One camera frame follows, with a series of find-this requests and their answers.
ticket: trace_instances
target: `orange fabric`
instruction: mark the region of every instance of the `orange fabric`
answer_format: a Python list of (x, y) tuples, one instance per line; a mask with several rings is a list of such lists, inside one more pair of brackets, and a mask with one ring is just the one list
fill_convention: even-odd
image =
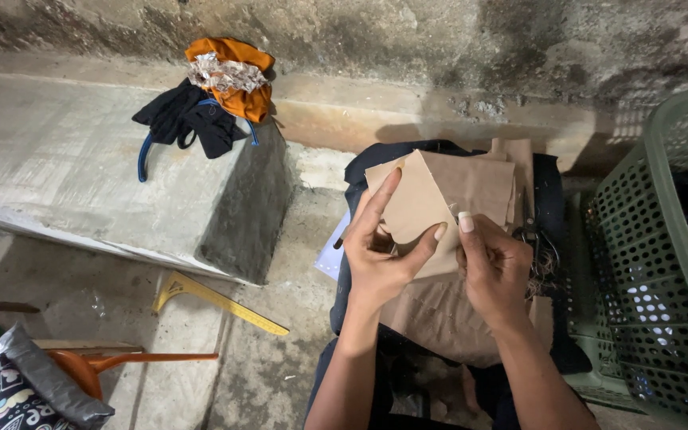
[[(185, 50), (185, 55), (188, 61), (193, 62), (196, 61), (196, 55), (208, 54), (212, 51), (216, 53), (216, 58), (219, 61), (231, 60), (252, 64), (263, 72), (275, 63), (272, 55), (265, 54), (255, 47), (236, 41), (231, 37), (199, 39), (190, 44), (190, 47)], [(233, 88), (225, 93), (220, 93), (216, 88), (204, 89), (211, 90), (214, 97), (227, 112), (242, 116), (252, 122), (261, 122), (267, 116), (270, 97), (272, 96), (272, 87), (268, 84), (262, 85), (251, 93)]]

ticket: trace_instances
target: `green plastic basket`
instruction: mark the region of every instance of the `green plastic basket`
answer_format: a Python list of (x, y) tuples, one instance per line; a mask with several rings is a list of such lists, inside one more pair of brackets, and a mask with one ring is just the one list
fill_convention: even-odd
[(569, 205), (570, 330), (594, 370), (567, 381), (688, 428), (688, 228), (671, 177), (688, 171), (688, 91), (651, 113), (642, 141)]

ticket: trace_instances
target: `plastic wrapper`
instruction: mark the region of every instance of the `plastic wrapper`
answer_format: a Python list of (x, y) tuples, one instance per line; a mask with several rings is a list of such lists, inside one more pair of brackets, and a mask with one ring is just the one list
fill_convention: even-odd
[(219, 61), (213, 52), (197, 55), (196, 61), (190, 63), (187, 77), (193, 85), (216, 88), (220, 93), (228, 88), (251, 93), (268, 82), (258, 67), (237, 61)]
[(0, 354), (10, 359), (36, 393), (65, 419), (85, 430), (98, 430), (115, 409), (87, 396), (16, 323), (0, 337)]

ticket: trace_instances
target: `concrete wall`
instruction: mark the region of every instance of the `concrete wall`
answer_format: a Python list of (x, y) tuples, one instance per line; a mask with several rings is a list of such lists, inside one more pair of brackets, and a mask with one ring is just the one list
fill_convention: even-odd
[(182, 61), (233, 36), (276, 71), (614, 101), (688, 83), (688, 0), (0, 0), (0, 48)]

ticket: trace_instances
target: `black pants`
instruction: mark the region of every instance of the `black pants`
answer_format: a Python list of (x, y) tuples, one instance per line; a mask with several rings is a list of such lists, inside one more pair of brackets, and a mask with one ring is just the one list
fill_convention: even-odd
[[(312, 402), (323, 381), (328, 365), (333, 357), (333, 350), (336, 347), (336, 339), (326, 346), (315, 369), (315, 383), (312, 386), (310, 401), (307, 404), (306, 415), (310, 413)], [(470, 366), (474, 379), (476, 380), (476, 395), (479, 406), (493, 419), (493, 430), (520, 430), (519, 419), (514, 408), (514, 398), (511, 396), (511, 389), (508, 386), (508, 378), (503, 369), (503, 365), (488, 367), (487, 369), (477, 369)], [(376, 377), (373, 387), (373, 404), (371, 406), (371, 422), (368, 430), (379, 430), (382, 428), (399, 428), (404, 430), (460, 430), (463, 427), (450, 425), (442, 422), (432, 421), (426, 418), (418, 418), (409, 415), (390, 414), (394, 397), (392, 396), (389, 384), (388, 368), (381, 353), (376, 354)]]

